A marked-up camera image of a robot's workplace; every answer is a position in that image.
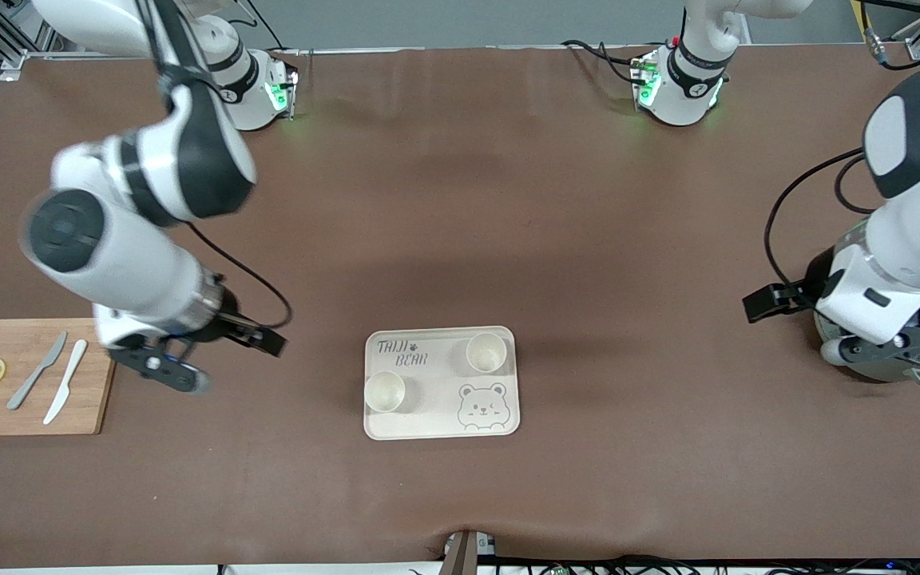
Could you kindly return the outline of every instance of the wire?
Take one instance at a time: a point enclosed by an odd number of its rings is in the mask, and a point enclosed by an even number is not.
[[[864,2],[861,3],[861,26],[865,30],[871,28],[868,22],[868,8],[865,7]],[[920,66],[920,61],[902,63],[902,65],[892,65],[889,61],[881,61],[879,65],[882,65],[884,69],[891,69],[894,72],[898,72],[899,70],[918,68],[918,66]]]
[[[783,565],[781,568],[771,569],[764,573],[764,575],[844,575],[847,573],[853,573],[855,569],[869,563],[869,559],[858,561],[853,565],[847,565],[847,567],[832,567],[822,563],[821,561],[812,561],[811,565],[806,565],[806,567],[790,567],[789,565]]]
[[[613,58],[613,57],[606,58],[605,54],[603,54],[602,52],[599,52],[594,47],[589,46],[588,44],[585,44],[584,42],[581,42],[580,40],[567,40],[566,42],[561,43],[560,46],[577,46],[578,48],[584,48],[585,51],[588,52],[588,54],[595,56],[595,58],[609,59],[610,61],[621,63],[622,65],[631,65],[631,61],[629,61],[628,59]]]
[[[629,81],[629,83],[635,84],[636,86],[642,86],[645,83],[644,80],[640,80],[638,77],[625,76],[622,72],[620,72],[620,70],[617,69],[617,63],[618,65],[631,65],[631,61],[629,61],[627,58],[614,58],[613,56],[610,56],[609,51],[607,51],[605,48],[604,42],[598,43],[597,50],[588,44],[581,42],[580,40],[567,40],[566,42],[562,43],[562,46],[577,46],[584,48],[588,51],[588,54],[595,56],[595,58],[602,58],[604,61],[608,62],[609,68],[612,69],[613,73],[620,77],[621,80]]]
[[[282,295],[282,292],[279,291],[278,288],[275,287],[275,285],[270,284],[269,280],[266,280],[264,277],[260,276],[258,272],[255,272],[255,270],[252,270],[248,266],[242,264],[240,260],[238,260],[237,258],[230,256],[229,252],[226,252],[225,250],[223,250],[223,248],[218,247],[218,245],[216,245],[214,241],[209,240],[208,237],[204,235],[204,233],[201,233],[200,229],[197,229],[197,226],[195,226],[193,223],[191,222],[185,222],[185,223],[187,224],[187,227],[190,228],[191,232],[194,232],[194,236],[197,236],[198,240],[204,241],[204,244],[208,245],[208,247],[211,248],[214,252],[216,252],[216,254],[219,254],[223,258],[226,258],[229,261],[229,263],[233,264],[234,266],[237,266],[241,270],[244,270],[244,272],[248,274],[248,276],[251,276],[255,278],[255,280],[258,280],[259,284],[262,284],[264,287],[268,288],[268,290],[271,291],[272,294],[276,298],[279,299],[279,302],[281,302],[282,306],[284,306],[284,308],[286,309],[285,316],[278,323],[261,323],[260,324],[261,327],[267,327],[269,328],[269,330],[278,330],[279,327],[284,327],[284,325],[289,324],[293,320],[293,306],[289,305],[289,299],[286,299],[285,295]]]
[[[265,25],[265,29],[266,29],[266,30],[269,30],[269,33],[271,34],[272,39],[275,40],[275,43],[277,44],[278,49],[279,49],[279,50],[285,50],[285,49],[286,49],[286,46],[282,43],[282,40],[279,40],[279,37],[276,35],[275,31],[272,30],[272,27],[269,25],[267,19],[265,19],[265,16],[263,16],[263,15],[258,11],[258,7],[255,6],[255,0],[245,0],[245,1],[246,1],[247,4],[251,5],[251,10],[253,10],[253,12],[255,12],[255,16],[258,16],[258,19],[259,19],[260,21],[262,21],[262,23]]]
[[[161,49],[158,48],[158,33],[154,29],[154,15],[151,12],[149,4],[146,0],[137,0],[137,12],[141,18],[141,22],[144,23],[144,34],[147,36],[147,43],[151,50],[151,59],[154,61],[154,69],[158,73],[163,73],[161,66]]]
[[[779,280],[782,281],[783,285],[785,285],[786,288],[789,288],[789,290],[793,290],[795,292],[800,304],[802,304],[807,309],[815,311],[815,313],[818,313],[819,315],[822,315],[822,312],[820,312],[818,309],[815,309],[814,303],[811,302],[811,299],[807,298],[807,295],[802,294],[800,290],[797,290],[797,288],[793,287],[792,281],[787,278],[786,274],[783,273],[783,270],[780,268],[778,263],[776,263],[776,256],[773,255],[773,245],[771,245],[773,224],[776,222],[776,216],[779,214],[780,207],[783,206],[783,201],[785,201],[787,197],[790,196],[790,193],[792,193],[793,190],[797,189],[797,186],[803,184],[804,180],[814,176],[822,170],[825,170],[825,168],[828,168],[833,164],[837,164],[840,161],[846,160],[848,157],[858,156],[860,153],[861,149],[858,147],[857,149],[852,149],[850,152],[840,153],[839,156],[830,157],[829,160],[825,160],[822,164],[818,164],[818,166],[808,169],[806,172],[804,172],[804,174],[790,182],[790,185],[786,186],[786,189],[784,189],[780,193],[780,196],[777,197],[776,203],[773,204],[773,208],[769,212],[769,220],[766,221],[766,230],[764,230],[763,234],[763,243],[764,247],[766,248],[766,258],[769,259],[769,265],[771,268],[773,268],[773,272],[776,273],[776,276],[779,277]],[[777,575],[777,573],[770,572],[767,575]]]
[[[852,157],[850,161],[840,168],[839,174],[836,174],[836,182],[833,182],[833,193],[836,194],[836,200],[838,200],[840,204],[843,204],[843,207],[847,208],[847,210],[857,212],[857,214],[869,215],[875,212],[875,210],[872,208],[860,208],[855,206],[843,195],[843,178],[846,177],[847,172],[850,171],[851,168],[854,168],[856,164],[864,160],[865,154],[862,153],[861,156]]]
[[[644,80],[636,79],[636,77],[624,76],[622,73],[620,73],[620,70],[617,69],[616,63],[613,63],[613,59],[609,57],[609,52],[605,50],[604,43],[599,42],[598,49],[602,52],[602,55],[604,56],[605,61],[609,62],[609,68],[612,69],[613,73],[615,73],[621,80],[629,81],[629,83],[636,84],[638,86],[644,86],[645,84]]]

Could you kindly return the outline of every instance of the wooden cutting board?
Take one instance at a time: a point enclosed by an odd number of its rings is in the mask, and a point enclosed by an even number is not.
[[[19,409],[6,409],[12,395],[33,374],[62,331],[69,334],[58,359],[41,374]],[[69,400],[49,425],[43,425],[77,339],[87,339],[88,346],[69,382]],[[0,381],[0,434],[98,433],[114,364],[105,348],[98,345],[94,320],[0,319],[0,359],[6,363],[6,374]]]

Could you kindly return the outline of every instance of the white plastic knife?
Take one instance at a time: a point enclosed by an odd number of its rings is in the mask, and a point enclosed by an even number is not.
[[[73,378],[73,373],[77,371],[77,365],[80,364],[81,358],[84,357],[84,350],[87,350],[87,339],[77,339],[73,344],[73,352],[69,353],[69,364],[66,365],[66,373],[62,376],[62,383],[59,383],[59,390],[55,392],[55,399],[52,400],[52,407],[48,408],[48,414],[45,415],[44,425],[52,422],[59,411],[62,411],[63,405],[69,399],[69,380]]]

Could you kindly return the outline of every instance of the black cable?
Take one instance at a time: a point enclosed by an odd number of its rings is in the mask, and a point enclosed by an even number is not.
[[[870,28],[868,23],[868,10],[866,9],[864,2],[861,3],[861,26],[865,30]],[[898,72],[899,70],[918,68],[918,66],[920,66],[920,61],[902,63],[901,65],[892,65],[892,63],[889,63],[888,61],[884,61],[879,62],[879,65],[884,69],[891,69],[894,72]]]
[[[589,46],[587,43],[581,42],[580,40],[567,40],[560,44],[560,46],[576,46],[578,48],[584,48],[588,54],[595,56],[595,58],[609,59],[610,61],[621,63],[622,65],[631,65],[631,61],[624,58],[606,58],[605,54],[599,52],[595,49],[594,46]]]
[[[662,572],[662,575],[672,575],[669,571],[665,570],[662,565],[649,565],[648,567],[643,568],[641,571],[636,572],[634,575],[642,575],[642,573],[647,573],[649,571],[660,571]]]
[[[636,86],[642,86],[645,83],[644,80],[640,80],[638,77],[624,76],[624,74],[617,69],[617,63],[618,65],[631,65],[631,61],[629,61],[627,58],[614,58],[613,56],[610,56],[609,51],[605,48],[604,42],[598,43],[597,50],[588,44],[581,42],[580,40],[567,40],[566,42],[562,43],[562,46],[577,46],[584,48],[588,54],[595,56],[595,58],[602,58],[604,61],[608,62],[609,68],[612,69],[613,73],[620,77],[621,80],[629,81],[629,83],[635,84]]]
[[[144,0],[137,0],[137,12],[144,23],[144,34],[147,36],[147,43],[151,49],[154,69],[161,73],[163,62],[161,62],[161,49],[158,48],[158,33],[154,29],[154,15],[151,14],[151,8]]]
[[[855,563],[855,564],[851,565],[851,567],[847,567],[846,570],[840,571],[840,573],[849,573],[849,572],[851,572],[851,571],[854,571],[854,570],[857,569],[858,567],[861,567],[861,565],[865,565],[866,563],[870,563],[870,561],[872,561],[872,560],[870,560],[870,559],[862,559],[861,561],[858,561],[858,563]]]
[[[638,77],[624,76],[622,73],[620,73],[620,70],[617,69],[616,63],[613,63],[613,59],[609,57],[609,52],[605,50],[605,43],[599,42],[598,49],[602,52],[602,57],[605,58],[605,61],[609,62],[609,68],[612,69],[613,73],[615,73],[621,80],[628,81],[629,83],[636,84],[638,86],[644,86],[644,80],[638,79]]]
[[[263,15],[258,11],[258,7],[255,6],[255,0],[246,0],[246,2],[247,2],[249,5],[251,5],[251,10],[253,10],[253,12],[255,12],[256,18],[258,18],[258,19],[263,23],[263,25],[265,25],[265,28],[266,28],[267,30],[269,30],[269,33],[271,34],[272,39],[275,40],[275,43],[277,44],[278,49],[279,49],[279,50],[285,50],[285,49],[286,49],[286,46],[282,43],[282,40],[279,40],[279,37],[276,35],[275,31],[272,30],[272,27],[269,25],[267,19],[265,19],[265,16],[263,16]]]
[[[852,157],[850,161],[848,161],[843,165],[842,168],[840,168],[839,174],[836,174],[836,181],[833,182],[833,193],[836,194],[836,200],[838,200],[840,204],[843,204],[844,208],[855,212],[855,214],[862,214],[866,216],[875,210],[872,208],[861,208],[855,206],[854,204],[851,204],[846,196],[843,195],[843,178],[846,177],[847,172],[850,171],[851,168],[854,168],[856,164],[861,163],[861,161],[864,160],[865,154],[862,153],[861,156]]]
[[[858,147],[857,149],[852,149],[850,152],[840,153],[839,156],[830,157],[829,160],[823,161],[822,164],[818,164],[818,166],[808,169],[806,172],[804,172],[804,174],[800,175],[799,177],[797,177],[797,179],[793,180],[790,183],[790,185],[786,186],[786,189],[784,189],[780,193],[780,196],[777,197],[776,199],[776,203],[773,204],[773,208],[769,212],[769,220],[766,221],[766,230],[764,230],[764,234],[763,234],[763,243],[764,243],[764,247],[766,248],[766,258],[769,259],[769,265],[771,266],[771,268],[773,268],[773,272],[776,273],[776,276],[779,277],[779,280],[782,281],[783,285],[785,285],[786,288],[791,288],[791,290],[795,292],[800,304],[802,304],[807,309],[813,310],[814,313],[818,313],[819,315],[822,315],[822,312],[820,312],[818,309],[815,309],[814,303],[811,302],[811,299],[807,298],[807,295],[804,295],[802,294],[802,292],[800,292],[800,290],[796,290],[796,288],[793,288],[793,283],[787,278],[786,274],[783,273],[783,270],[779,267],[778,263],[776,263],[776,256],[773,255],[773,245],[771,245],[771,233],[773,232],[773,223],[776,222],[776,215],[779,214],[780,207],[783,206],[783,201],[785,201],[787,197],[790,196],[790,193],[792,193],[793,190],[797,189],[797,186],[800,186],[801,184],[803,184],[804,180],[806,180],[807,178],[810,178],[811,176],[814,176],[815,174],[821,172],[822,170],[825,170],[825,168],[828,168],[832,166],[833,164],[837,164],[840,161],[846,160],[848,157],[858,156],[858,154],[860,154],[861,152],[862,150]],[[770,571],[769,573],[767,573],[767,575],[780,575],[780,574],[795,575],[793,574],[792,571],[783,570],[783,569],[778,569],[778,570],[774,569],[773,571]]]
[[[667,559],[666,557],[655,557],[649,556],[649,554],[644,554],[644,556],[634,556],[634,559],[637,561],[653,561],[653,563],[658,565],[666,565],[667,567],[672,567],[676,571],[676,575],[680,575],[680,567],[687,569],[691,575],[701,575],[701,572],[693,567],[693,565],[684,563],[683,561],[676,559]]]
[[[252,270],[248,266],[242,264],[240,260],[238,260],[237,258],[230,256],[229,252],[226,252],[225,250],[223,250],[223,248],[219,248],[218,245],[214,243],[214,241],[209,240],[208,237],[204,235],[204,233],[201,233],[200,229],[197,229],[197,226],[195,226],[193,223],[191,222],[185,222],[185,223],[187,224],[187,227],[190,228],[191,232],[194,232],[194,236],[197,236],[198,240],[204,241],[204,244],[208,245],[208,247],[211,248],[214,252],[216,252],[216,254],[219,254],[223,258],[226,258],[229,261],[229,263],[233,264],[234,266],[237,266],[241,270],[244,270],[244,273],[248,274],[248,276],[251,276],[255,278],[255,280],[258,280],[259,284],[262,284],[264,287],[268,288],[268,290],[271,291],[272,294],[276,298],[279,299],[279,302],[282,303],[282,305],[286,309],[286,314],[282,318],[282,320],[279,321],[278,323],[259,323],[261,327],[267,327],[269,328],[269,330],[278,330],[279,327],[284,327],[284,325],[289,324],[293,320],[293,306],[289,305],[289,299],[286,299],[285,295],[282,295],[282,292],[279,291],[278,288],[275,287],[275,285],[270,284],[269,280],[266,280],[264,277],[260,276],[258,272],[255,272],[255,270]]]

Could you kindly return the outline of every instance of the bear illustration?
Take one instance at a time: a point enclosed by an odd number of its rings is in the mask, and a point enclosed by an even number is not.
[[[506,387],[493,383],[490,388],[465,385],[460,388],[460,419],[463,429],[490,430],[510,421],[510,407],[506,405]]]

